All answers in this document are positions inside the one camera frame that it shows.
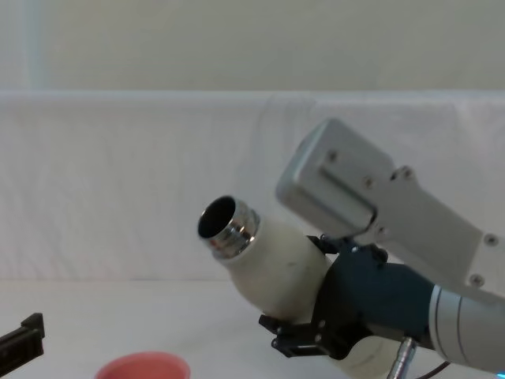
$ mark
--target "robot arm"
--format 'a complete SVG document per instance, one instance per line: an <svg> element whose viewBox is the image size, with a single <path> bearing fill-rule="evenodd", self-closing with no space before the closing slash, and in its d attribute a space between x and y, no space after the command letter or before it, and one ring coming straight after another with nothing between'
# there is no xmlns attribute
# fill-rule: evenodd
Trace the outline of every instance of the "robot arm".
<svg viewBox="0 0 505 379"><path fill-rule="evenodd" d="M378 243L443 288L505 309L505 239L425 192L413 169L332 119L301 144L278 199L332 237Z"/></svg>
<svg viewBox="0 0 505 379"><path fill-rule="evenodd" d="M325 235L306 238L233 197L204 211L198 234L287 357L328 355L355 378L391 367L403 378L415 346L449 362L505 372L505 238L479 230L395 169L339 120L318 126L277 196ZM387 251L406 265L387 263ZM326 254L338 254L334 263Z"/></svg>

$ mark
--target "silver cylindrical joint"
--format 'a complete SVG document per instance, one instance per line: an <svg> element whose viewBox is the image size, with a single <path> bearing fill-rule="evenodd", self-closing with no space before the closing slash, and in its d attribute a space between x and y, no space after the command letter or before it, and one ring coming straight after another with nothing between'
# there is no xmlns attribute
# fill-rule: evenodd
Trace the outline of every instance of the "silver cylindrical joint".
<svg viewBox="0 0 505 379"><path fill-rule="evenodd" d="M260 217L246 203L231 196L213 201L202 213L198 235L220 259L236 257L254 241Z"/></svg>
<svg viewBox="0 0 505 379"><path fill-rule="evenodd" d="M411 337L406 337L396 355L387 379L405 379L413 356L416 354L417 343Z"/></svg>

